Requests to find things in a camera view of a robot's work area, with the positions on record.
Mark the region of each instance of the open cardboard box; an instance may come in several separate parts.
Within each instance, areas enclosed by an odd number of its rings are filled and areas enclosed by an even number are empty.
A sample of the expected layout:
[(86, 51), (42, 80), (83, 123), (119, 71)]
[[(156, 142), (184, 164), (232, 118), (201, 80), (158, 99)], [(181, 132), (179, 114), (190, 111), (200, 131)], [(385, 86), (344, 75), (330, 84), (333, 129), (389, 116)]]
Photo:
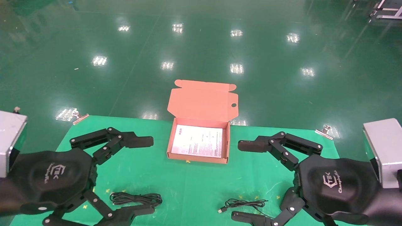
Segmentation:
[[(227, 164), (230, 146), (229, 121), (239, 115), (238, 95), (231, 93), (234, 84), (176, 80), (180, 88), (172, 89), (168, 111), (175, 118), (168, 144), (168, 158)], [(203, 157), (172, 153), (177, 125), (222, 128), (222, 157)]]

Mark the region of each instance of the box flap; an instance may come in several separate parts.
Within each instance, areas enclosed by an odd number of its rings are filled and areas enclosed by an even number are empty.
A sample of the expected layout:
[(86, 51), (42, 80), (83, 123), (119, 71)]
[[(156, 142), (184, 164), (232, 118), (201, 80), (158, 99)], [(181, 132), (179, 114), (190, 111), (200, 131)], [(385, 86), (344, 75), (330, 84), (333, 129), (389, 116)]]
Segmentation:
[(176, 80), (168, 111), (177, 118), (227, 122), (239, 115), (234, 84)]

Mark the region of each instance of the paper sheet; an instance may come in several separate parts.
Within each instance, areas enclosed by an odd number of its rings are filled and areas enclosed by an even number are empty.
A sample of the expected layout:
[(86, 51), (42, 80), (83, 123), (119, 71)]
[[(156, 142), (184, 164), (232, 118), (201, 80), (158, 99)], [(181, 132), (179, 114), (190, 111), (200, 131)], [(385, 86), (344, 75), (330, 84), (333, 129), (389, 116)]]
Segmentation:
[(177, 125), (172, 153), (222, 157), (223, 129)]

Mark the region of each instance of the green mat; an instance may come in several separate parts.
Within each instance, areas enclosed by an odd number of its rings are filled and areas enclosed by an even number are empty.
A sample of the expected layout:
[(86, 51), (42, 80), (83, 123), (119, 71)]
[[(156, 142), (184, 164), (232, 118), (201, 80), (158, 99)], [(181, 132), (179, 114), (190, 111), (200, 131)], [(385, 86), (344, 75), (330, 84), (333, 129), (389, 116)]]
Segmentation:
[[(322, 156), (338, 158), (333, 141), (314, 131), (301, 129), (280, 129), (266, 127), (231, 127), (229, 163), (212, 164), (203, 162), (186, 163), (171, 160), (166, 156), (172, 122), (146, 119), (90, 116), (72, 126), (57, 148), (70, 149), (69, 139), (99, 129), (114, 127), (120, 131), (134, 131), (138, 136), (153, 136), (154, 146), (150, 148), (122, 149), (105, 164), (98, 167), (95, 193), (115, 209), (109, 200), (111, 192), (126, 191), (131, 194), (159, 193), (163, 204), (154, 214), (139, 216), (133, 225), (174, 226), (247, 226), (246, 223), (231, 220), (233, 210), (257, 213), (251, 207), (234, 208), (219, 214), (217, 210), (229, 198), (244, 200), (267, 199), (261, 210), (276, 217), (285, 191), (292, 186), (293, 173), (268, 153), (241, 152), (238, 140), (254, 140), (258, 135), (270, 136), (279, 131), (300, 136), (323, 145)], [(91, 154), (98, 147), (88, 149)], [(292, 152), (300, 160), (306, 156)], [(35, 216), (16, 216), (11, 226), (41, 226), (49, 213)], [(84, 203), (64, 219), (81, 224), (94, 225), (101, 216), (88, 203)], [(303, 210), (290, 220), (287, 226), (321, 226)]]

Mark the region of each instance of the cable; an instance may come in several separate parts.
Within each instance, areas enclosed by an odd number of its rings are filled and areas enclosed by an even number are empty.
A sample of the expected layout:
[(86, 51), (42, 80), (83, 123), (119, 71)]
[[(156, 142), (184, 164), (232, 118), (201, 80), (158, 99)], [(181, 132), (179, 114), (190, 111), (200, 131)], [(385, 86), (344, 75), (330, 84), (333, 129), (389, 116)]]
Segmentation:
[(156, 193), (146, 195), (130, 195), (125, 192), (116, 192), (110, 195), (110, 201), (113, 202), (113, 205), (124, 205), (132, 202), (139, 202), (157, 207), (158, 205), (162, 204), (162, 196)]
[(258, 208), (259, 207), (264, 207), (265, 203), (268, 202), (268, 200), (265, 199), (261, 199), (261, 200), (256, 200), (256, 201), (245, 201), (245, 200), (238, 200), (238, 199), (228, 199), (225, 202), (225, 206), (220, 208), (218, 210), (218, 213), (223, 213), (225, 212), (228, 208), (236, 208), (236, 207), (240, 207), (240, 206), (251, 206), (253, 207), (256, 211), (260, 212), (262, 215), (270, 218), (270, 219), (274, 219), (273, 217), (264, 214), (263, 212), (261, 212)]

